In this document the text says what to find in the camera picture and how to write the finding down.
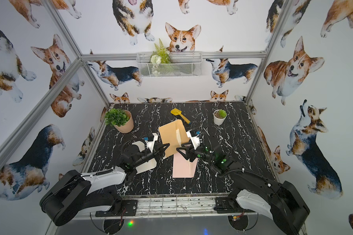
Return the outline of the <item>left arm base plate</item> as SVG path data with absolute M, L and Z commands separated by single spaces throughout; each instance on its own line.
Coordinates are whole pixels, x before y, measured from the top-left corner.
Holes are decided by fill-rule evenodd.
M 108 211 L 97 211 L 95 217 L 121 217 L 135 216 L 138 206 L 138 200 L 123 200 L 115 203 Z

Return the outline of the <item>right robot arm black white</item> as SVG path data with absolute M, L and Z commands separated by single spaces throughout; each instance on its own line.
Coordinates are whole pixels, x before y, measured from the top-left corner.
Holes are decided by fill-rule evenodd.
M 239 213 L 247 210 L 269 217 L 287 235 L 297 235 L 310 209 L 290 182 L 280 183 L 243 167 L 220 149 L 205 146 L 178 147 L 187 160 L 200 159 L 218 178 L 232 180 L 232 191 L 227 197 L 217 198 L 217 213 Z

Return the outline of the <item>brown kraft envelope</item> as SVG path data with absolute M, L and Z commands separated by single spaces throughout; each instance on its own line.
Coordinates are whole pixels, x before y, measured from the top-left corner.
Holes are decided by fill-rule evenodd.
M 165 125 L 158 128 L 162 143 L 163 144 L 167 144 L 167 143 L 170 144 L 170 146 L 165 151 L 166 156 L 164 157 L 164 159 L 177 153 L 176 148 L 179 147 L 178 142 L 177 142 L 177 138 L 176 138 L 176 130 L 177 129 L 180 129 L 182 144 L 189 142 L 190 139 L 187 137 L 186 130 L 185 130 L 184 125 L 180 119 L 173 121 L 173 122 L 170 122 L 168 124 L 165 124 Z

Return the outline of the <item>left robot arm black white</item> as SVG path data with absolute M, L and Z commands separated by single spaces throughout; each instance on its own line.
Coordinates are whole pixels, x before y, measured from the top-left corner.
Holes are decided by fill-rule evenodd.
M 115 167 L 90 173 L 68 171 L 40 200 L 42 212 L 56 226 L 65 225 L 78 214 L 123 215 L 126 207 L 121 196 L 113 190 L 99 191 L 132 180 L 137 174 L 137 167 L 162 158 L 169 146 L 155 144 L 152 150 L 140 151 L 137 145 L 131 145 L 124 150 L 122 161 Z

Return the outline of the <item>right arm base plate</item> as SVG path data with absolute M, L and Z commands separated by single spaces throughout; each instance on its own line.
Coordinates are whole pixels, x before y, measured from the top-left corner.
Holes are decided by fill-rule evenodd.
M 236 202 L 228 197 L 216 197 L 214 211 L 220 213 L 250 213 L 254 212 L 240 207 Z

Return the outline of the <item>cream letter paper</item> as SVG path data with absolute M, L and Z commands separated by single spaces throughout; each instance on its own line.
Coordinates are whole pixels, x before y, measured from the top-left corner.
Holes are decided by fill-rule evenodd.
M 177 139 L 179 147 L 181 147 L 182 141 L 181 141 L 180 129 L 176 130 L 176 139 Z

